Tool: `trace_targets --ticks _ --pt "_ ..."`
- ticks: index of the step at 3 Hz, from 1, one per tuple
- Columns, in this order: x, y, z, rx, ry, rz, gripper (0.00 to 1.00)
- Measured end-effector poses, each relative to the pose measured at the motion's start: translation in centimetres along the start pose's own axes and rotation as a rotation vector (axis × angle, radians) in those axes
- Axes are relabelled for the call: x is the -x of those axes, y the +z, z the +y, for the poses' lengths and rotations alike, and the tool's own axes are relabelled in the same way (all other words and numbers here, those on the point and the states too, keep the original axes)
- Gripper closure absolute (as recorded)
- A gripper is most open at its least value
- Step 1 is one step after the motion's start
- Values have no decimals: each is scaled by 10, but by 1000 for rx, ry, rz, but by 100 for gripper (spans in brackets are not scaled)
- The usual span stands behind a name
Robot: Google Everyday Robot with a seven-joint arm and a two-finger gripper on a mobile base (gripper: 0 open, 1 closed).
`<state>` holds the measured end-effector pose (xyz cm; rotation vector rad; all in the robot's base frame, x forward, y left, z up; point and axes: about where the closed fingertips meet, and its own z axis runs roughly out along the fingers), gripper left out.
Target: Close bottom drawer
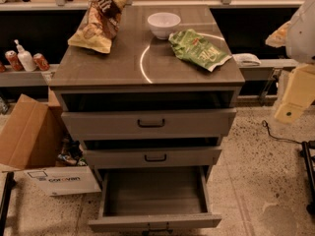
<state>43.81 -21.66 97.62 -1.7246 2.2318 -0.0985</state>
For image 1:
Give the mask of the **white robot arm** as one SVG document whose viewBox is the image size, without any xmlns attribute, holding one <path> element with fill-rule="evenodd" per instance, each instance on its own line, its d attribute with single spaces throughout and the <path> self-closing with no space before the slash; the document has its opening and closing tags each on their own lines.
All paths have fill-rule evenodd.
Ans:
<svg viewBox="0 0 315 236">
<path fill-rule="evenodd" d="M 286 55 L 299 63 L 288 75 L 275 119 L 297 120 L 315 100 L 315 0 L 305 0 L 291 19 L 268 36 L 265 43 L 285 47 Z"/>
</svg>

